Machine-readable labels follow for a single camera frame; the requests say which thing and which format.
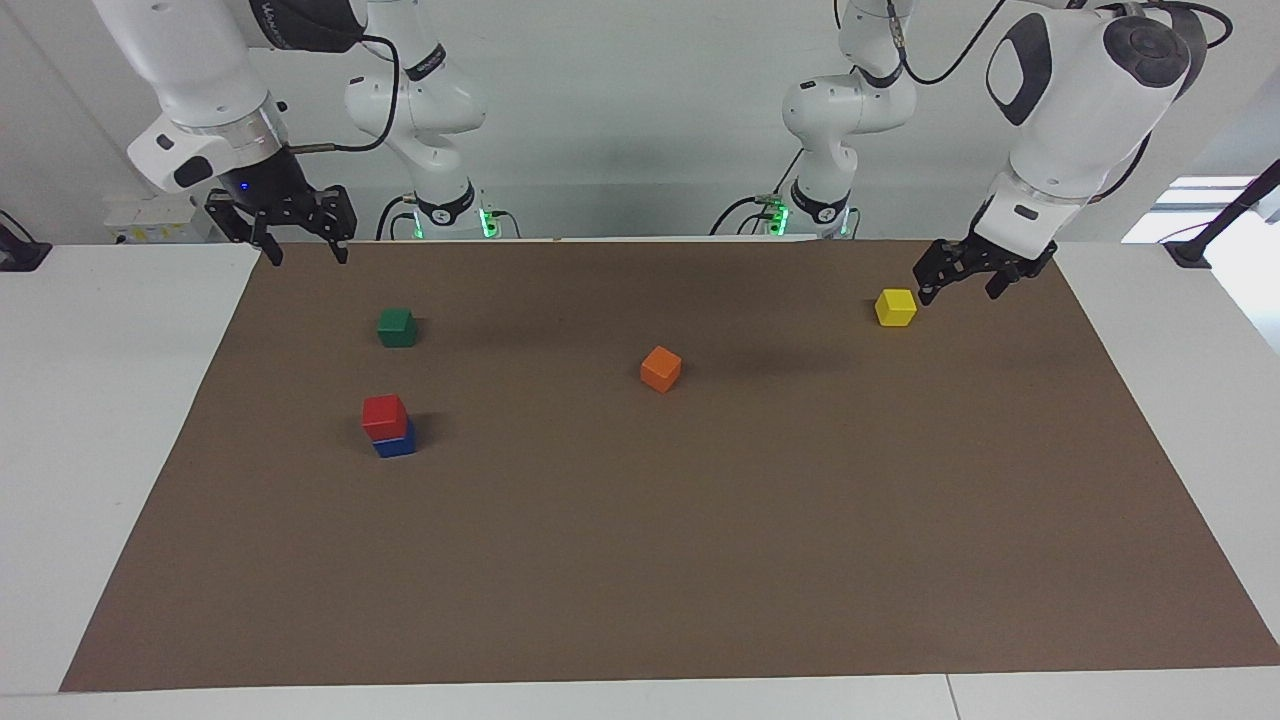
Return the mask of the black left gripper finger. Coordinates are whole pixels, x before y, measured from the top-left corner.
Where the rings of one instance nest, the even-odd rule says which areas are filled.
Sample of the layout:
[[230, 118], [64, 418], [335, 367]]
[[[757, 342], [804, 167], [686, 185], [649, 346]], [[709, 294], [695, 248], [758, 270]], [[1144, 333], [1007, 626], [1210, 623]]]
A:
[[922, 306], [932, 305], [942, 288], [966, 278], [965, 252], [964, 241], [936, 240], [916, 260], [913, 277]]
[[992, 277], [986, 283], [986, 293], [988, 299], [997, 300], [1010, 286], [1016, 284], [1024, 278], [1036, 278], [1034, 263], [1005, 263], [992, 273]]

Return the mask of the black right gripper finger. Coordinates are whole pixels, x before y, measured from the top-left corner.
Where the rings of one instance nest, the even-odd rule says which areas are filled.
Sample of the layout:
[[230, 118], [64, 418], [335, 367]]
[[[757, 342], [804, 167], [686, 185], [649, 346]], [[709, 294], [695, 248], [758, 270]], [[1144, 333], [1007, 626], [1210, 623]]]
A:
[[358, 219], [344, 186], [333, 184], [312, 193], [312, 234], [323, 240], [339, 264], [349, 259], [348, 243], [355, 237]]
[[242, 217], [230, 195], [209, 195], [205, 211], [232, 243], [247, 243], [259, 250], [273, 266], [283, 263], [283, 250], [270, 232], [266, 217], [256, 217], [252, 223]]

